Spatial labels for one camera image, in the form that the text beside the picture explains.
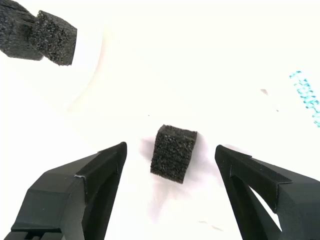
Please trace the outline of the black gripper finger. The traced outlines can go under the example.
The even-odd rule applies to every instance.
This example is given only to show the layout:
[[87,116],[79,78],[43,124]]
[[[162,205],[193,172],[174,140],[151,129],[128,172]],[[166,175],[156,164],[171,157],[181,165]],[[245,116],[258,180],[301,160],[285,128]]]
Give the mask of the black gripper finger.
[[318,240],[320,182],[218,145],[215,161],[244,240]]
[[103,240],[127,143],[44,172],[27,190],[7,240]]

